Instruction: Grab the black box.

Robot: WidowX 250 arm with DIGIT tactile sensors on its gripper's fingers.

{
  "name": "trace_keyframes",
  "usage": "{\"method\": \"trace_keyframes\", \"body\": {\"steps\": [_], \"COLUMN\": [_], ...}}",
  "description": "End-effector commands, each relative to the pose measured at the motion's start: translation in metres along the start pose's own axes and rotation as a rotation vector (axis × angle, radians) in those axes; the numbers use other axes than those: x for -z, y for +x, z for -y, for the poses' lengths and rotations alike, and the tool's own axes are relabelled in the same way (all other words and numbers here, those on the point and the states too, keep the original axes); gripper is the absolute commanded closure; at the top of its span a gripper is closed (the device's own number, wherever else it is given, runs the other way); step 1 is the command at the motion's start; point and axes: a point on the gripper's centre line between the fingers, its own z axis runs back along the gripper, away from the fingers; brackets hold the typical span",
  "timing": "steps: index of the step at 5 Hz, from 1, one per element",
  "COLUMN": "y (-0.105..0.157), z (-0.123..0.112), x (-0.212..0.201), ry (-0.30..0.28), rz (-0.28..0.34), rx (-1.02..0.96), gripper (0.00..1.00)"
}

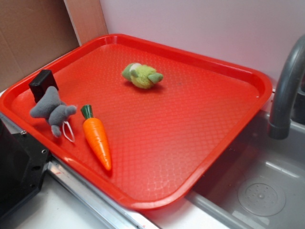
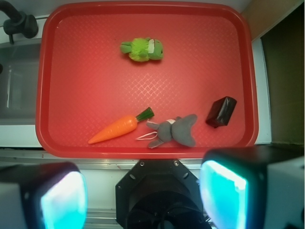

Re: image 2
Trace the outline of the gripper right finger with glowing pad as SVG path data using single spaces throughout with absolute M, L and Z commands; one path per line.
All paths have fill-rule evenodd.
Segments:
M 305 154 L 296 146 L 209 150 L 201 164 L 204 210 L 218 229 L 302 229 Z

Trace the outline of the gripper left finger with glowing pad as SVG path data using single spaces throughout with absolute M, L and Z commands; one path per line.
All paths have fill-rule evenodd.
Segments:
M 85 177 L 74 163 L 0 169 L 2 229 L 82 229 L 87 207 Z

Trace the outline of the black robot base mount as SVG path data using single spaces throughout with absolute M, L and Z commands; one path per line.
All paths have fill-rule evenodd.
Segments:
M 177 159 L 140 160 L 115 186 L 124 229 L 209 229 L 197 177 Z

